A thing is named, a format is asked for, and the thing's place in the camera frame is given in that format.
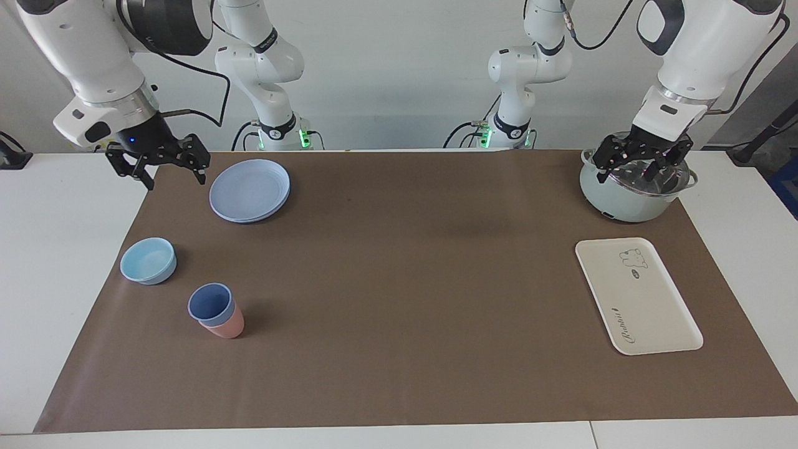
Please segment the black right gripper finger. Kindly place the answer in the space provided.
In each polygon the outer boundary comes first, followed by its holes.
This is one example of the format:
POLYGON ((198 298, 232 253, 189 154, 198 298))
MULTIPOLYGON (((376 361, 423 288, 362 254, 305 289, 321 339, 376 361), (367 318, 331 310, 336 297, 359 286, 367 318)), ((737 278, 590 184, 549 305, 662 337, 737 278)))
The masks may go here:
POLYGON ((105 155, 112 168, 119 177, 131 177, 142 182, 148 191, 154 190, 155 182, 147 171, 147 162, 142 155, 135 156, 135 163, 129 162, 126 158, 126 151, 118 142, 110 142, 106 146, 105 155))
POLYGON ((185 170, 190 170, 200 185, 207 182, 206 171, 210 167, 210 153, 196 134, 177 140, 178 153, 176 165, 185 170))

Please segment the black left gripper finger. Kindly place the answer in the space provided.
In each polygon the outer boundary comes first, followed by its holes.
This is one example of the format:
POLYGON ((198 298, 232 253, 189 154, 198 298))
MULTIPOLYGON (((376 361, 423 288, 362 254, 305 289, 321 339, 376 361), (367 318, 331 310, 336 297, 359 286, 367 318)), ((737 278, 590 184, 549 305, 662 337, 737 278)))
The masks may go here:
POLYGON ((630 159, 627 153, 630 139, 628 134, 610 134, 602 140, 591 156, 591 162, 598 173, 596 179, 600 184, 607 181, 610 171, 626 165, 630 159))
POLYGON ((646 181, 653 182, 657 177, 667 179, 672 176, 693 145, 692 139, 681 138, 677 142, 667 142, 664 146, 653 146, 653 161, 646 168, 646 181))

